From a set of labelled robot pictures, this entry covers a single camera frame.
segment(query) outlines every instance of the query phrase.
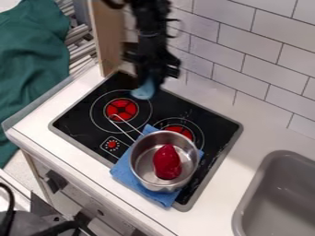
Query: burner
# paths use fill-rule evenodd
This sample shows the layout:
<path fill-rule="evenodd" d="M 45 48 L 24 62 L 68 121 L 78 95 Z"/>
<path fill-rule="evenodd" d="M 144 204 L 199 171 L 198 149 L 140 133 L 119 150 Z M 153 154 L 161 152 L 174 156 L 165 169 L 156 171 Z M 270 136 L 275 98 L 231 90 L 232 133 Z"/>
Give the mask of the burner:
<path fill-rule="evenodd" d="M 191 139 L 198 149 L 204 148 L 204 132 L 192 121 L 174 117 L 161 120 L 155 123 L 154 126 L 160 130 L 170 130 L 180 133 Z"/>
<path fill-rule="evenodd" d="M 113 116 L 114 114 L 119 115 L 124 121 L 128 122 L 135 118 L 138 112 L 137 104 L 129 99 L 112 100 L 105 107 L 106 118 L 110 118 L 114 122 L 123 122 L 119 117 Z"/>
<path fill-rule="evenodd" d="M 133 128 L 125 124 L 117 116 L 121 116 L 126 122 L 140 129 L 152 115 L 152 105 L 149 100 L 136 100 L 130 95 L 131 90 L 114 90 L 98 97 L 89 110 L 92 123 L 100 130 L 111 134 L 122 134 L 109 119 L 111 118 L 126 133 L 133 132 Z"/>
<path fill-rule="evenodd" d="M 169 126 L 164 127 L 163 130 L 169 130 L 169 131 L 173 131 L 176 133 L 180 133 L 180 134 L 188 137 L 189 139 L 191 139 L 192 142 L 194 140 L 193 131 L 182 124 L 169 125 Z"/>

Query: red burner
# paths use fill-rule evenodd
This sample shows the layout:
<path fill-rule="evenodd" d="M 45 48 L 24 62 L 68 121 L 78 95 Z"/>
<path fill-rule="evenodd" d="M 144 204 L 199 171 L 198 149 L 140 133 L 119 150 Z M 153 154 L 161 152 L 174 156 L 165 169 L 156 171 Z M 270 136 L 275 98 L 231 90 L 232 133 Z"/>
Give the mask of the red burner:
<path fill-rule="evenodd" d="M 133 100 L 116 99 L 108 103 L 105 113 L 107 117 L 115 122 L 121 122 L 122 120 L 117 116 L 113 116 L 114 114 L 119 115 L 125 121 L 129 121 L 137 115 L 138 107 Z"/>
<path fill-rule="evenodd" d="M 169 131 L 173 131 L 176 133 L 180 133 L 180 134 L 188 137 L 189 139 L 191 139 L 193 141 L 193 132 L 184 126 L 170 125 L 170 126 L 165 127 L 164 130 L 169 130 Z"/>

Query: wooden panel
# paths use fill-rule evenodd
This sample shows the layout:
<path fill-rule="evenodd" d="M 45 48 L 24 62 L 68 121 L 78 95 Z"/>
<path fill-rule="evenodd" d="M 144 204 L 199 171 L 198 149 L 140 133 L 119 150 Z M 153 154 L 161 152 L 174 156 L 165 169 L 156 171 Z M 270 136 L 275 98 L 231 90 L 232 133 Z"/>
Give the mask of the wooden panel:
<path fill-rule="evenodd" d="M 122 63 L 123 12 L 114 10 L 100 0 L 88 0 L 99 67 L 105 77 Z"/>

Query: white countertop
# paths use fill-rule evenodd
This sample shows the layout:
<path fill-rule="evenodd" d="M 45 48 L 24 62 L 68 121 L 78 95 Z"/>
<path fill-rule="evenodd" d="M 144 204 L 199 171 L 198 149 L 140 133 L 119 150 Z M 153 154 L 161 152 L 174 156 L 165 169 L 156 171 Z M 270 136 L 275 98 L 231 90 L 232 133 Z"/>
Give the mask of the white countertop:
<path fill-rule="evenodd" d="M 8 130 L 7 134 L 146 232 L 151 231 L 155 235 L 232 236 L 233 212 L 268 153 L 285 149 L 315 159 L 315 140 L 261 121 L 251 111 L 238 111 L 227 105 L 215 90 L 188 89 L 181 81 L 172 79 L 165 88 L 242 123 L 244 132 L 192 210 L 186 213 L 173 208 L 166 210 L 115 182 L 106 166 L 48 129 L 48 124 L 55 117 L 103 79 L 95 66 Z"/>

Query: blue towel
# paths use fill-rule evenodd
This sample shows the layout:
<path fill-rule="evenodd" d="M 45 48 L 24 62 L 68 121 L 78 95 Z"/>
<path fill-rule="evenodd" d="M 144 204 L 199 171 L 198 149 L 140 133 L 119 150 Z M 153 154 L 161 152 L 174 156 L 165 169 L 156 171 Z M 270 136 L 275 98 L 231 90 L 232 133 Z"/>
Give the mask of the blue towel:
<path fill-rule="evenodd" d="M 147 124 L 143 131 L 143 134 L 148 135 L 156 131 L 158 130 L 155 127 Z M 122 157 L 117 161 L 116 165 L 111 169 L 111 175 L 113 176 L 113 178 L 119 181 L 120 183 L 123 183 L 124 185 L 130 187 L 137 193 L 160 203 L 163 207 L 171 207 L 171 205 L 174 203 L 176 197 L 179 195 L 181 190 L 178 190 L 173 193 L 159 193 L 147 190 L 136 179 L 136 177 L 134 176 L 129 167 L 130 152 L 131 148 L 129 147 L 128 150 L 126 150 Z M 200 151 L 200 157 L 202 157 L 203 154 L 204 154 L 203 151 Z"/>

